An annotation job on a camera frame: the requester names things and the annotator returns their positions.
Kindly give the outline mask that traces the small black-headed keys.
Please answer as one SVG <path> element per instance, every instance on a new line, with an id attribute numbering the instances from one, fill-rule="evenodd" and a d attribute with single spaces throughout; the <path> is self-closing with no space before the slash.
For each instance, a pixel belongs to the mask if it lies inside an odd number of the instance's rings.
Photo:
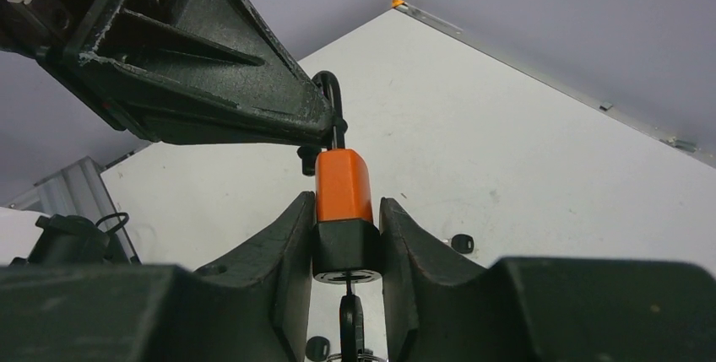
<path id="1" fill-rule="evenodd" d="M 386 361 L 366 346 L 364 313 L 355 282 L 344 282 L 346 293 L 339 304 L 339 352 L 331 353 L 326 337 L 314 336 L 306 341 L 305 357 L 309 361 Z"/>

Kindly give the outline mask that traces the orange and black padlock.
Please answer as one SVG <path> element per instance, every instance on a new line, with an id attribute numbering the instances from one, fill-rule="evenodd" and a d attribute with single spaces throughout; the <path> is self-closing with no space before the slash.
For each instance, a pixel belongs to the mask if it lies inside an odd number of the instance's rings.
<path id="1" fill-rule="evenodd" d="M 319 146 L 297 149 L 302 173 L 316 181 L 312 274 L 326 284 L 371 282 L 381 277 L 383 255 L 373 220 L 368 168 L 365 160 L 346 146 L 347 122 L 337 76 L 321 71 L 312 81 L 333 115 L 333 125 Z"/>

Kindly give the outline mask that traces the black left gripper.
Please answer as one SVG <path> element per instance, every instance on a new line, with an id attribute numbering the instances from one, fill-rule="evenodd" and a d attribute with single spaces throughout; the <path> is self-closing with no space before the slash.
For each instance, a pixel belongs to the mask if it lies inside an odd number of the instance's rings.
<path id="1" fill-rule="evenodd" d="M 153 143 L 309 145 L 334 125 L 249 0 L 1 0 L 1 51 Z"/>

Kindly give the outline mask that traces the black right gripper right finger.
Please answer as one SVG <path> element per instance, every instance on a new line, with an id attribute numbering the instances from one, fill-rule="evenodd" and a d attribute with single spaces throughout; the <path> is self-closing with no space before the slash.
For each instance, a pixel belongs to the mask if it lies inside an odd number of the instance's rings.
<path id="1" fill-rule="evenodd" d="M 380 206 L 392 361 L 712 361 L 715 281 L 683 262 L 504 257 L 482 267 Z"/>

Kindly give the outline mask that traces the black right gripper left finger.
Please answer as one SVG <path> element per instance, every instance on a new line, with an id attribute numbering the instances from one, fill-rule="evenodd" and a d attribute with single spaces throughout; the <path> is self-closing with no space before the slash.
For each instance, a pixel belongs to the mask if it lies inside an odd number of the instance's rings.
<path id="1" fill-rule="evenodd" d="M 316 198 L 198 268 L 132 262 L 79 216 L 1 270 L 4 361 L 301 361 Z"/>

